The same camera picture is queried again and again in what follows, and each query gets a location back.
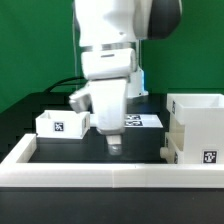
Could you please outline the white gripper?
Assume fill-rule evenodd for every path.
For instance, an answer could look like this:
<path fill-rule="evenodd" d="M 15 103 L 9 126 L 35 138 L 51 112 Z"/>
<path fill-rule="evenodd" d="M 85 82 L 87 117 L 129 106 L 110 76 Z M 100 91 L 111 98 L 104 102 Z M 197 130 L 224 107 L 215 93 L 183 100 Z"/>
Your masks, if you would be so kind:
<path fill-rule="evenodd" d="M 127 106 L 127 86 L 130 74 L 137 69 L 132 48 L 84 52 L 81 55 L 86 85 L 69 97 L 76 113 L 92 105 L 98 131 L 107 135 L 108 151 L 122 153 L 124 120 Z"/>

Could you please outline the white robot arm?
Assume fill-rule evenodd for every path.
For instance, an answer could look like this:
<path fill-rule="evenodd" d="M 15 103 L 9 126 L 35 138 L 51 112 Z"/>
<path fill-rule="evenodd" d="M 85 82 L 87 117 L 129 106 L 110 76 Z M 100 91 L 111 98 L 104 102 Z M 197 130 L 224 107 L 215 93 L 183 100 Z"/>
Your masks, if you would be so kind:
<path fill-rule="evenodd" d="M 74 0 L 87 83 L 69 103 L 77 113 L 93 110 L 110 154 L 122 153 L 128 83 L 139 68 L 134 44 L 168 37 L 181 16 L 181 0 Z"/>

